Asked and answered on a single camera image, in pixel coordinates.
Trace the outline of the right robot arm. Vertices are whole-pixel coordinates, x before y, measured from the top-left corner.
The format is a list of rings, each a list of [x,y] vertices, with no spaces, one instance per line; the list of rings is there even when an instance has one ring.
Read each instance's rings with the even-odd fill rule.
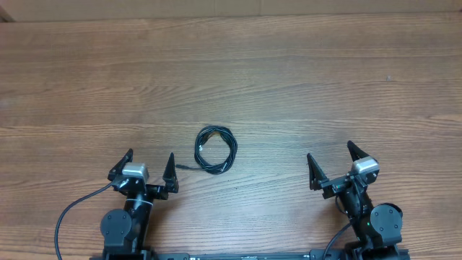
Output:
[[[354,142],[347,142],[351,169],[329,179],[311,154],[307,154],[310,189],[321,190],[324,199],[335,198],[337,209],[348,223],[324,249],[312,249],[310,259],[409,259],[402,241],[403,212],[392,203],[373,205],[367,188],[378,177],[379,162]]]

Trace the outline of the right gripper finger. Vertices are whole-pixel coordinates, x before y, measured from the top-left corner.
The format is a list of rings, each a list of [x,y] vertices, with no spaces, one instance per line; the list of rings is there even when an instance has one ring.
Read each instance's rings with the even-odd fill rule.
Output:
[[[364,152],[362,149],[360,149],[353,141],[349,140],[347,142],[347,148],[349,150],[349,154],[352,158],[352,161],[357,161],[362,158],[369,157],[369,155]]]
[[[327,182],[328,178],[310,153],[307,154],[307,160],[309,167],[310,189],[314,191],[322,189],[322,183]]]

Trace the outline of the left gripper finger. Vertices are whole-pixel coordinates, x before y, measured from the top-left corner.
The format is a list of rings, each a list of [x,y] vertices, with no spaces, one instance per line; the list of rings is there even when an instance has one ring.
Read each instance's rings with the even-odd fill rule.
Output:
[[[133,162],[134,151],[130,148],[127,153],[109,170],[108,180],[113,181],[116,176],[122,174],[122,170],[127,163]]]
[[[169,193],[178,193],[179,184],[178,177],[176,175],[175,157],[173,152],[170,153],[162,179],[165,182],[165,187]]]

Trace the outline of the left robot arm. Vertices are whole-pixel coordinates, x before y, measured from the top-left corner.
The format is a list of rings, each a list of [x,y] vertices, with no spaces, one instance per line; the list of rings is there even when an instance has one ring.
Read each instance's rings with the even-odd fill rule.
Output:
[[[154,201],[179,191],[174,154],[168,158],[163,185],[148,184],[147,166],[134,162],[133,156],[129,149],[108,173],[110,186],[126,200],[122,209],[110,210],[101,220],[104,259],[158,259],[154,249],[144,245]]]

